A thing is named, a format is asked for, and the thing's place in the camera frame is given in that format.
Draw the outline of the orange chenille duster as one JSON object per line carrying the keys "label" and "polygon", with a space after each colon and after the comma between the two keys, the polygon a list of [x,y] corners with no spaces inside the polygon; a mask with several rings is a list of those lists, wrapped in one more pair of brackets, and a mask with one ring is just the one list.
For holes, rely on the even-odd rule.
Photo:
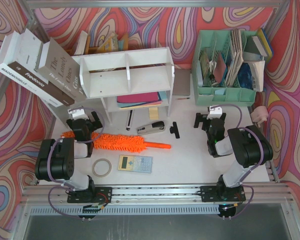
{"label": "orange chenille duster", "polygon": [[99,137],[99,133],[93,132],[91,138],[97,138],[93,142],[95,149],[125,151],[130,153],[140,153],[148,148],[171,149],[170,144],[148,142],[145,141],[142,136],[137,135],[102,133]]}

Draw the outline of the black T-shaped clip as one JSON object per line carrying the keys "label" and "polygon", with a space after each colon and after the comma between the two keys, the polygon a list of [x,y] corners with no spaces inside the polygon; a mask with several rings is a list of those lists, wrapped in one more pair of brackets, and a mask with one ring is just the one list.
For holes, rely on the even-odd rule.
{"label": "black T-shaped clip", "polygon": [[179,129],[178,129],[178,125],[177,125],[176,121],[172,122],[172,126],[169,128],[169,132],[171,134],[174,134],[176,139],[180,138],[180,133],[179,133]]}

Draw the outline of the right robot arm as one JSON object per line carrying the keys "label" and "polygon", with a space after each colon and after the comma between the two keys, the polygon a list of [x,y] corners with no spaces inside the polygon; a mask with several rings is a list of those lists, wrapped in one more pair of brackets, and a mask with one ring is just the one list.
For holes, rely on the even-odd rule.
{"label": "right robot arm", "polygon": [[255,168],[273,158],[273,148],[258,127],[250,125],[225,130],[225,119],[225,113],[217,118],[201,113],[195,116],[193,127],[198,128],[202,123],[209,154],[214,158],[235,156],[230,168],[220,175],[215,185],[201,186],[196,193],[204,203],[244,202],[243,181]]}

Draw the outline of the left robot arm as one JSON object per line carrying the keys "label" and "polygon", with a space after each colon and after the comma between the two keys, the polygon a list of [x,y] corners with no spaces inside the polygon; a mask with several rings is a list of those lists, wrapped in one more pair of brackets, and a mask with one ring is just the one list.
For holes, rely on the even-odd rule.
{"label": "left robot arm", "polygon": [[98,195],[92,177],[75,168],[75,159],[91,157],[94,148],[93,133],[104,128],[104,119],[96,110],[89,117],[85,108],[70,111],[72,118],[66,124],[74,136],[42,141],[35,163],[38,180],[54,182],[65,188],[68,196],[82,202],[92,202]]}

